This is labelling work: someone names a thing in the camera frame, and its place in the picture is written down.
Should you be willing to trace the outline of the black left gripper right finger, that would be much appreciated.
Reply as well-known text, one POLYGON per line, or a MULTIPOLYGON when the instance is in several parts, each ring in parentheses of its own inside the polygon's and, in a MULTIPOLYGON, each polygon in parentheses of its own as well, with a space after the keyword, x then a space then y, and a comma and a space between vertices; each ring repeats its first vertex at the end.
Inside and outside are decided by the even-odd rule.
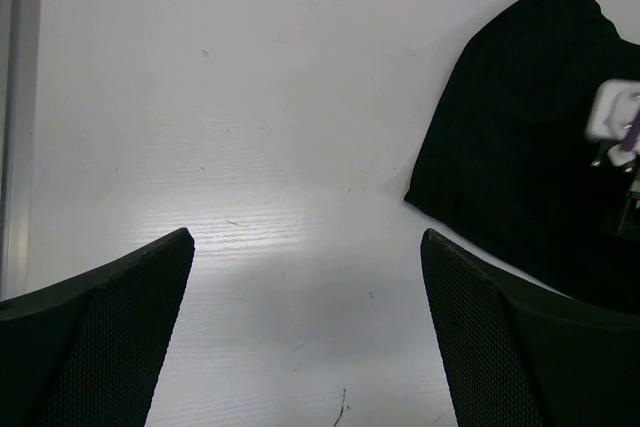
POLYGON ((540 287, 434 229, 421 265, 458 425, 638 425, 638 317, 540 287))

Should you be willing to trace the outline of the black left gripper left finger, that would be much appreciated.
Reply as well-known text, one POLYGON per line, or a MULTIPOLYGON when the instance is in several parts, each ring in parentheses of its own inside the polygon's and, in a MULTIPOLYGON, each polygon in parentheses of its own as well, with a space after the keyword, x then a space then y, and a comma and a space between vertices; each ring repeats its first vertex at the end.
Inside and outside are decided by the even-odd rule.
POLYGON ((194 252, 180 228, 2 301, 2 425, 144 425, 194 252))

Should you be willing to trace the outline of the black pleated skirt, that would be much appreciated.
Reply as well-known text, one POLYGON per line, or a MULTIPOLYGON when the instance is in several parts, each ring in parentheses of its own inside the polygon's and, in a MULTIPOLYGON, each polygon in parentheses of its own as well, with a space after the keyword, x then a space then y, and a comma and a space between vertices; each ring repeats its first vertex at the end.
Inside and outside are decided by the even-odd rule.
POLYGON ((630 174, 585 127, 597 89, 635 80, 639 48, 596 0, 519 0, 465 46, 406 201, 581 301, 639 311, 639 243, 615 234, 630 174))

